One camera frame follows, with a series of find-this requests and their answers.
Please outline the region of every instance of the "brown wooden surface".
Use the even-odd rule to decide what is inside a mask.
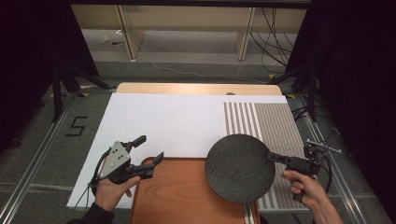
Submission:
[[[260,223],[257,204],[251,204]],[[205,159],[164,158],[136,187],[131,224],[244,224],[243,205],[218,196],[205,178]]]
[[[282,95],[276,85],[124,82],[117,93]]]

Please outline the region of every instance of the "round black pad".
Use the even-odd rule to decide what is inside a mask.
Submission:
[[[245,134],[221,138],[207,154],[206,179],[223,199],[232,203],[252,203],[271,188],[275,163],[268,161],[268,147]]]

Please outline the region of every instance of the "gray striped surface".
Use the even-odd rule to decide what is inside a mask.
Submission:
[[[304,144],[288,104],[224,103],[227,135],[244,133],[264,142],[275,153],[304,157]],[[281,177],[285,165],[276,163],[276,178],[270,190],[258,200],[259,212],[302,211],[292,200],[289,181]]]

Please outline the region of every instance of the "white paper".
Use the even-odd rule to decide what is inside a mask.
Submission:
[[[97,162],[115,141],[130,142],[141,135],[147,136],[144,144],[132,148],[131,163],[135,165],[161,152],[165,157],[205,158],[210,148],[226,135],[224,102],[287,103],[284,96],[114,93],[67,206],[86,206],[87,193],[79,204],[78,199],[87,188]],[[88,206],[94,200],[89,193]],[[124,196],[117,208],[130,209],[132,201]]]

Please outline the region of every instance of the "sleeve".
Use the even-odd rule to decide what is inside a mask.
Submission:
[[[79,221],[80,224],[111,224],[114,214],[92,203],[90,210]]]

